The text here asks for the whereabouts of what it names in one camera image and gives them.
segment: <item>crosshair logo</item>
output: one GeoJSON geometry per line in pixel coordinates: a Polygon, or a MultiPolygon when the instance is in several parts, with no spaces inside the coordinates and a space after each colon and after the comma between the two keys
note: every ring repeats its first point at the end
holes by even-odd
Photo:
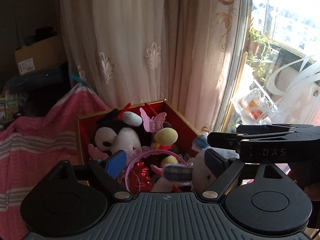
{"type": "Polygon", "coordinates": [[[171,197],[170,197],[169,195],[166,195],[166,196],[163,197],[163,199],[164,199],[164,200],[170,200],[171,197]]]}

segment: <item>pink blanket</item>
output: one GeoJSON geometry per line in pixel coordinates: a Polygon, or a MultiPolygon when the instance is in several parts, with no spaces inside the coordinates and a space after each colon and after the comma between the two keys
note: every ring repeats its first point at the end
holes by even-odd
{"type": "Polygon", "coordinates": [[[27,233],[20,204],[58,161],[77,164],[75,118],[108,109],[87,87],[76,85],[46,117],[19,117],[0,133],[0,237],[27,233]]]}

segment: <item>beige curtain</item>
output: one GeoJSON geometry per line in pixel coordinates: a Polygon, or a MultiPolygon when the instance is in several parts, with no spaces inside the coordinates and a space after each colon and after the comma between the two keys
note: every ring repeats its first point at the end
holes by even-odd
{"type": "Polygon", "coordinates": [[[164,97],[164,0],[59,0],[69,70],[110,107],[164,97]]]}
{"type": "Polygon", "coordinates": [[[238,0],[165,0],[165,13],[165,96],[198,130],[210,130],[234,49],[238,0]]]}
{"type": "Polygon", "coordinates": [[[212,128],[238,0],[59,1],[70,72],[108,106],[167,98],[198,130],[212,128]]]}

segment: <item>white label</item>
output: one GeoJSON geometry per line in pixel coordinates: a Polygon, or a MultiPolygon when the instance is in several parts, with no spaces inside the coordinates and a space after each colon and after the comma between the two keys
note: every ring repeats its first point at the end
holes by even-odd
{"type": "Polygon", "coordinates": [[[33,63],[33,58],[26,59],[18,63],[20,75],[28,73],[35,70],[35,64],[33,63]]]}

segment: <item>gray ribbed plate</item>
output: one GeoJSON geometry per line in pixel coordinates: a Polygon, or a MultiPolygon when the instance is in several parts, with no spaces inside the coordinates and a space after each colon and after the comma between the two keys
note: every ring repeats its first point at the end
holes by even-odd
{"type": "MultiPolygon", "coordinates": [[[[45,239],[30,233],[25,240],[45,239]]],[[[280,238],[261,237],[238,228],[215,203],[202,203],[194,193],[140,193],[129,203],[112,206],[91,230],[60,240],[307,240],[302,232],[280,238]]]]}

